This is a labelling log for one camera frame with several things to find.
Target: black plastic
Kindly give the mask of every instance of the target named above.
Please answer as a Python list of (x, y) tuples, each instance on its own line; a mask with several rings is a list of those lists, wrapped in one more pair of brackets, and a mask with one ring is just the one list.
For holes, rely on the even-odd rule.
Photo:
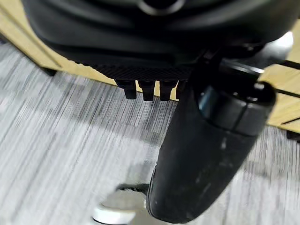
[(176, 87), (178, 81), (160, 81), (159, 82), (159, 94), (161, 101), (169, 101), (171, 91)]
[(144, 101), (153, 101), (155, 81), (139, 81)]
[(124, 89), (125, 97), (129, 100), (136, 99), (136, 84), (135, 81), (115, 80), (117, 85)]
[(203, 48), (263, 45), (278, 39), (300, 12), (299, 0), (192, 4), (163, 17), (146, 15), (135, 4), (99, 0), (22, 2), (34, 31), (52, 49), (70, 60), (98, 60), (102, 65), (193, 64)]
[[(208, 98), (207, 102), (214, 104), (209, 92), (215, 92), (218, 97), (224, 93), (211, 88), (214, 91), (195, 96), (192, 84), (187, 86), (153, 172), (147, 198), (147, 208), (153, 217), (174, 224), (187, 223), (211, 206), (232, 180), (264, 127), (276, 98), (275, 91), (269, 87), (264, 93), (267, 97), (258, 99), (256, 103), (245, 101), (242, 105), (238, 104), (237, 107), (242, 110), (230, 115), (225, 105), (232, 106), (236, 99), (240, 101), (239, 97), (228, 95), (223, 106), (219, 101), (221, 107), (216, 105), (211, 112), (202, 111), (205, 107), (199, 109), (198, 102)], [(247, 112), (250, 105), (259, 106), (258, 111)], [(224, 115), (223, 121), (216, 116), (218, 113)], [(252, 115), (263, 115), (264, 123), (261, 119), (256, 121)]]

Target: striped carpet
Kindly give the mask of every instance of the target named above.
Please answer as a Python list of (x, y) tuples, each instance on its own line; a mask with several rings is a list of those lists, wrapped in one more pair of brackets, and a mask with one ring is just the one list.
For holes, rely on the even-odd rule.
[[(120, 183), (150, 179), (175, 102), (51, 78), (0, 46), (0, 225), (84, 225)], [(240, 171), (193, 225), (300, 224), (300, 145), (267, 127)]]

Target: light wood surface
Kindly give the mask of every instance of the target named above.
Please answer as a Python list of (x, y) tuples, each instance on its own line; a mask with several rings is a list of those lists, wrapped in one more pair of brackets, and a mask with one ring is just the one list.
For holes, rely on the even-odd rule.
[[(47, 47), (32, 31), (20, 0), (0, 0), (0, 32), (41, 67), (66, 71), (116, 85), (113, 79), (107, 78), (91, 67), (76, 64)], [(293, 33), (295, 45), (288, 60), (300, 63), (300, 22), (295, 25)], [(272, 66), (266, 70), (261, 80), (270, 82), (278, 89), (300, 94), (300, 71), (298, 70), (278, 65)], [(137, 91), (142, 91), (138, 84)], [(176, 90), (173, 89), (172, 100), (176, 100), (175, 93)], [(159, 96), (158, 82), (154, 94)], [(280, 94), (269, 124), (300, 133), (300, 121), (282, 125), (297, 117), (300, 117), (300, 99)]]

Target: wood panel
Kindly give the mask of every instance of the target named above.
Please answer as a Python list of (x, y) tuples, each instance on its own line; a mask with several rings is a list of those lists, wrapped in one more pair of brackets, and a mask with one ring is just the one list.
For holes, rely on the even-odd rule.
[(268, 124), (300, 133), (300, 99), (278, 94), (277, 104)]

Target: textured grille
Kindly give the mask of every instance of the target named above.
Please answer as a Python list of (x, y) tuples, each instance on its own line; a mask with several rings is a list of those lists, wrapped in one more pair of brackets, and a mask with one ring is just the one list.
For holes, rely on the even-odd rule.
[(192, 72), (190, 67), (146, 68), (115, 65), (92, 65), (91, 67), (115, 80), (185, 81)]

